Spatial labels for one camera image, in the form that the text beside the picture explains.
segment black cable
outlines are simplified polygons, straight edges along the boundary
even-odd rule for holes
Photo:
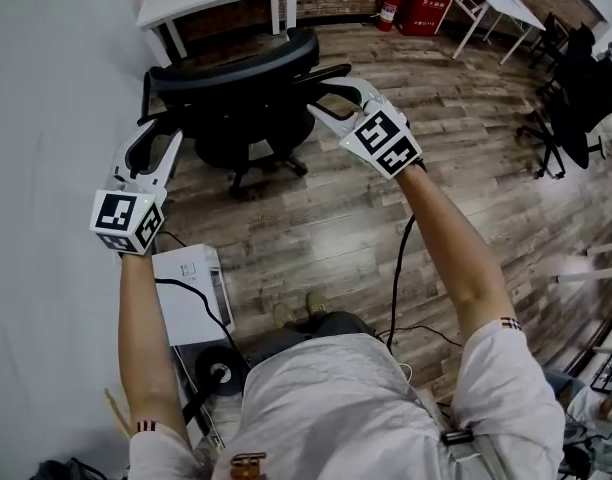
[[[388,335],[388,340],[386,341],[386,348],[388,351],[392,353],[391,345],[393,344],[393,334],[395,334],[395,310],[397,309],[397,282],[399,281],[399,274],[402,271],[402,258],[404,256],[404,248],[406,247],[406,240],[408,240],[408,235],[410,235],[410,230],[415,223],[415,216],[411,215],[410,220],[406,224],[404,228],[404,235],[402,236],[402,241],[399,244],[399,255],[397,256],[397,266],[395,267],[395,277],[393,279],[393,300],[391,301],[390,306],[390,334]]]
[[[81,460],[78,460],[75,457],[71,457],[70,460],[72,460],[73,462],[78,464],[79,467],[81,467],[85,471],[88,471],[89,473],[93,473],[94,475],[97,475],[98,478],[101,478],[102,480],[108,480],[103,473],[101,473],[100,471],[96,470],[94,467],[89,466],[88,464],[84,464]]]
[[[181,245],[182,247],[188,247],[184,242],[182,242],[179,238],[177,238],[175,235],[173,235],[170,231],[158,231],[158,234],[160,234],[160,235],[168,235],[173,240],[175,240],[179,245]]]
[[[209,309],[209,307],[208,307],[208,299],[206,298],[206,295],[204,295],[202,292],[200,292],[196,288],[193,288],[192,286],[189,286],[186,283],[182,283],[181,281],[178,281],[177,279],[161,279],[161,278],[157,278],[156,277],[155,278],[155,282],[157,284],[172,284],[172,285],[175,285],[175,286],[179,286],[180,288],[185,288],[186,290],[188,290],[190,292],[193,292],[195,295],[198,295],[202,299],[202,302],[204,303],[204,309],[206,310],[206,313],[208,313],[208,316],[211,318],[211,320],[213,322],[215,322],[217,325],[219,325],[219,327],[220,327],[220,329],[222,331],[224,331],[224,334],[226,334],[226,337],[228,338],[228,342],[230,343],[230,346],[233,347],[233,350],[235,352],[237,352],[239,357],[242,359],[242,363],[244,363],[244,367],[245,367],[246,371],[249,370],[248,363],[246,362],[246,359],[244,359],[244,356],[242,355],[242,353],[237,348],[237,345],[235,345],[235,342],[233,341],[232,336],[228,332],[228,329],[226,329],[226,326],[223,323],[221,323],[219,321],[219,319],[215,315],[213,315],[213,313]]]
[[[378,333],[377,336],[381,336],[382,334],[386,334],[387,332],[393,332],[393,331],[413,331],[415,329],[426,329],[427,331],[434,332],[438,336],[441,336],[442,338],[444,338],[451,345],[455,345],[456,347],[460,347],[460,348],[463,347],[463,345],[461,343],[457,343],[456,341],[453,341],[453,340],[447,338],[441,332],[436,331],[435,329],[433,329],[432,327],[428,327],[427,325],[413,325],[411,327],[395,327],[395,329],[392,329],[392,331],[391,330],[382,331],[382,332]]]

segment chair backrest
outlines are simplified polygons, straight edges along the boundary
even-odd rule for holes
[[[290,29],[290,41],[273,50],[204,70],[153,67],[151,83],[168,105],[259,99],[290,85],[319,62],[319,42],[311,30]]]
[[[592,56],[595,37],[591,30],[582,25],[573,30],[568,39],[564,57],[555,68],[555,80],[564,88],[578,83],[596,63]]]
[[[571,110],[585,132],[590,132],[612,113],[612,61],[603,59],[591,65],[578,83],[567,89]]]
[[[548,16],[546,16],[546,19],[544,20],[544,28],[546,30],[543,30],[541,32],[541,35],[544,39],[546,47],[551,47],[548,48],[549,50],[561,46],[561,43],[568,36],[567,28],[563,25],[561,20],[552,12],[549,12]]]

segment red fire extinguisher box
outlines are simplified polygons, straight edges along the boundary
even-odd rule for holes
[[[450,0],[403,0],[395,25],[405,36],[432,36]]]

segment wooden floor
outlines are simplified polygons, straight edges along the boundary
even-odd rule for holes
[[[612,255],[580,256],[591,244],[612,241],[612,158],[594,154],[586,171],[565,158],[563,180],[534,179],[543,148],[535,139],[518,140],[515,129],[539,103],[535,89],[547,75],[543,67],[529,70],[521,49],[499,66],[509,45],[477,37],[454,61],[459,38],[406,38],[361,25],[320,27],[317,34],[322,66],[352,63],[352,75],[369,80],[407,115],[429,175],[502,265],[535,357],[565,368],[612,317],[612,280],[556,285],[544,275],[612,265]],[[227,60],[268,42],[256,38],[195,62]],[[333,309],[387,329],[410,215],[402,194],[339,149],[319,123],[296,155],[307,176],[251,171],[248,198],[238,202],[227,193],[232,174],[203,164],[187,141],[169,183],[165,229],[188,244],[218,248],[240,342],[272,328],[274,304],[303,307],[310,290],[325,294]],[[176,247],[166,236],[159,244]],[[406,247],[397,315],[398,326],[415,324],[461,341],[416,228]],[[438,400],[450,398],[459,348],[422,329],[398,333],[394,353],[412,367],[413,385],[430,388]]]

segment white device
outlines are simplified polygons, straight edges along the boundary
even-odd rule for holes
[[[148,163],[150,143],[159,135],[157,121],[141,125],[115,153],[104,190],[95,193],[90,229],[109,249],[127,254],[144,254],[164,223],[162,205],[182,132],[177,130],[155,168],[135,165]],[[140,155],[137,148],[146,146]]]
[[[154,194],[121,190],[95,193],[90,229],[109,249],[144,254],[163,223]]]
[[[333,93],[339,88],[340,96],[362,109],[344,119],[321,105],[307,106],[313,116],[341,137],[342,148],[356,154],[386,179],[420,158],[422,150],[410,132],[406,116],[370,83],[352,77],[330,78],[320,83],[331,86]]]
[[[191,245],[153,255],[156,278],[176,279],[202,292],[209,311],[235,330],[217,251],[207,245]],[[201,298],[175,285],[157,284],[157,294],[171,346],[217,341],[224,331],[207,314]]]

